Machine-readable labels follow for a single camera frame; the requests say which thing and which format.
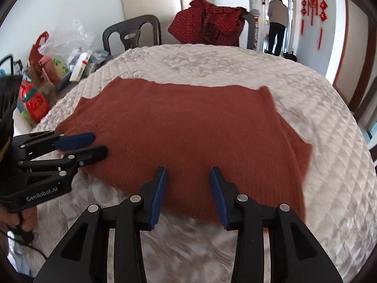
red tassel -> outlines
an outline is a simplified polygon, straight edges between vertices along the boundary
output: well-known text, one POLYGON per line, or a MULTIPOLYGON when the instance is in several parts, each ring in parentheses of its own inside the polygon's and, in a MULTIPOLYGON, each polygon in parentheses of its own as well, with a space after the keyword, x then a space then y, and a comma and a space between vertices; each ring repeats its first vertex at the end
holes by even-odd
POLYGON ((322 36, 324 34, 324 29, 321 27, 321 35, 319 37, 319 45, 318 45, 318 50, 321 49, 321 44, 322 44, 322 36))
POLYGON ((301 35, 304 35, 304 26, 305 26, 305 20, 301 20, 301 35))

human hand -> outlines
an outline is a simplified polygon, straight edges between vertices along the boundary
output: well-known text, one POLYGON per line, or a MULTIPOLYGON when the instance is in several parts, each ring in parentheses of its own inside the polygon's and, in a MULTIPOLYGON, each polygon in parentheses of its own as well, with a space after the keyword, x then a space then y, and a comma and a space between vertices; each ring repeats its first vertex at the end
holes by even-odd
MULTIPOLYGON (((25 232, 30 232, 37 225, 37 207, 35 206, 31 209, 22 211, 22 218, 22 229, 25 232)), ((0 205, 0 222, 16 226, 20 224, 20 218, 18 217, 18 214, 9 213, 2 205, 0 205)))

rust-colored sweater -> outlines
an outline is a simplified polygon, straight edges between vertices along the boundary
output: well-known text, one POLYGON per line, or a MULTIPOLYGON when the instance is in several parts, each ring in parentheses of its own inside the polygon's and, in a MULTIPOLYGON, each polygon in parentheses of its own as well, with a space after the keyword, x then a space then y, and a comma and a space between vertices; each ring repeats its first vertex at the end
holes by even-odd
POLYGON ((288 203, 304 219, 302 182, 312 146, 276 112, 267 87, 203 87, 116 78, 92 99, 80 99, 56 128, 93 132, 109 148, 90 175, 132 195, 158 166, 168 172, 166 209, 218 221, 209 171, 259 203, 288 203))

round table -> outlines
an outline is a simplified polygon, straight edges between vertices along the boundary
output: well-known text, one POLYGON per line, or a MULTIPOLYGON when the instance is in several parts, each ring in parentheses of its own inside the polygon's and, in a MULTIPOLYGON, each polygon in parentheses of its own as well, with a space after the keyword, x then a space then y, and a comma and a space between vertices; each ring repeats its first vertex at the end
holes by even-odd
MULTIPOLYGON (((314 146, 303 185, 306 223, 344 282, 356 275, 377 242, 377 179, 354 118, 324 77, 299 63, 235 47, 135 48, 80 82, 52 108, 36 131, 55 129, 82 96, 99 94, 117 76, 201 86, 268 86, 278 112, 314 146)), ((70 194, 39 206, 34 246, 49 254, 89 204, 106 207, 122 199, 119 191, 79 172, 70 194)), ((230 282, 235 232, 163 213, 156 229, 143 233, 142 243, 149 283, 230 282)), ((32 250, 23 250, 31 268, 38 271, 42 258, 32 250)), ((268 282, 269 258, 265 261, 268 282)))

beige quilted fabric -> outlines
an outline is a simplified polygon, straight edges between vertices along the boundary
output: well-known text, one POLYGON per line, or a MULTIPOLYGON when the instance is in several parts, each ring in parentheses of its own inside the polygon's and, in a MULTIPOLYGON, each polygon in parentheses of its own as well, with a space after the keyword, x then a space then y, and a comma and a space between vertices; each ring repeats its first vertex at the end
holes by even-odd
MULTIPOLYGON (((279 113, 314 146, 303 190, 307 225, 348 283, 377 242, 376 174, 363 136, 348 108, 315 71, 268 54, 205 45, 163 45, 129 50, 99 69, 60 100, 36 131, 55 129, 80 97, 97 95, 112 79, 144 78, 158 83, 201 86, 266 85, 279 113)), ((56 157, 52 153, 46 158, 56 157)), ((91 203, 117 204, 124 195, 79 172, 70 194, 39 206, 33 243, 50 254, 91 203)), ((162 214, 151 233, 142 234, 148 282, 230 282, 236 233, 172 214, 162 214)), ((268 242, 265 282, 269 282, 268 242)), ((37 272, 43 258, 24 249, 37 272)), ((113 282, 112 253, 109 282, 113 282)))

